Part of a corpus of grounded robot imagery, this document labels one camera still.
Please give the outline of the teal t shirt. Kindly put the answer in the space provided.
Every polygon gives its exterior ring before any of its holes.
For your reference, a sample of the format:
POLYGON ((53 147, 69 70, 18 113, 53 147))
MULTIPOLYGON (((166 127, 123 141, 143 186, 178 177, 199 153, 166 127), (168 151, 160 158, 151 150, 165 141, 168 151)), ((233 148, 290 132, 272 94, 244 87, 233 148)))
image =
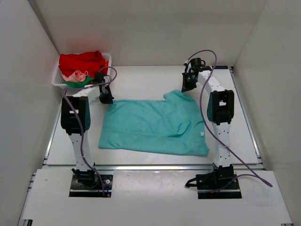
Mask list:
POLYGON ((162 100, 115 100, 107 108, 101 149, 207 156, 205 126, 196 101, 179 90, 162 100))

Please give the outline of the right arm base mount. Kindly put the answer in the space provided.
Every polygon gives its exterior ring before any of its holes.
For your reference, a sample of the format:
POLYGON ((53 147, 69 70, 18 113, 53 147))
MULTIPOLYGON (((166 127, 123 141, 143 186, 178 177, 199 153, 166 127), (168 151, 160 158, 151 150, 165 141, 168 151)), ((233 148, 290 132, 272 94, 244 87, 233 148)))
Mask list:
POLYGON ((197 188, 199 199, 241 199, 237 175, 234 173, 233 166, 214 167, 206 174, 197 174, 188 180, 186 188, 197 188))

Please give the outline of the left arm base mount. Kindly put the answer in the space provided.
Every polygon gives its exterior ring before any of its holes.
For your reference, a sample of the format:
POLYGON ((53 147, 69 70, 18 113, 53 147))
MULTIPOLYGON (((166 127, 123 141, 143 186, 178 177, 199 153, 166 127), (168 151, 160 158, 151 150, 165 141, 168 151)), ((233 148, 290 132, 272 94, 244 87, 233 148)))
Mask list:
POLYGON ((113 175, 101 174, 103 185, 93 171, 72 170, 70 197, 111 198, 113 175))

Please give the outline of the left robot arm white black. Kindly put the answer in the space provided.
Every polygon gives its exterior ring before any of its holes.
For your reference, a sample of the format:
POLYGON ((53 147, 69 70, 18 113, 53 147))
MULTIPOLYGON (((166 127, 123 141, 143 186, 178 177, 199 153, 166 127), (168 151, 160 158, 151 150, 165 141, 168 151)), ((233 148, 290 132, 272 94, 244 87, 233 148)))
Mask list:
POLYGON ((104 188, 99 173, 94 168, 88 144, 88 130, 91 125, 90 103, 99 98, 102 104, 112 104, 110 90, 111 77, 96 72, 94 79, 83 88, 64 88, 62 90, 61 127, 68 134, 76 159, 72 172, 76 180, 88 189, 97 186, 104 188))

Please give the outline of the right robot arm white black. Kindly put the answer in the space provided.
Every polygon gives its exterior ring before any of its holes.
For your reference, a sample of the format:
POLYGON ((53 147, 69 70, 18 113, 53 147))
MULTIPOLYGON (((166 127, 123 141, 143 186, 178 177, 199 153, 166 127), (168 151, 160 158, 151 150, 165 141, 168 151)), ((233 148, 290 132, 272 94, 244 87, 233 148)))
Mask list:
POLYGON ((193 58, 184 63, 182 73, 182 92, 197 87, 197 82, 209 94, 207 104, 207 119, 212 123, 215 144, 215 158, 213 171, 196 175, 199 190, 215 190, 223 188, 234 176, 234 169, 230 152, 230 123, 234 116, 234 92, 225 89, 219 81, 212 76, 209 67, 205 66, 201 58, 193 58))

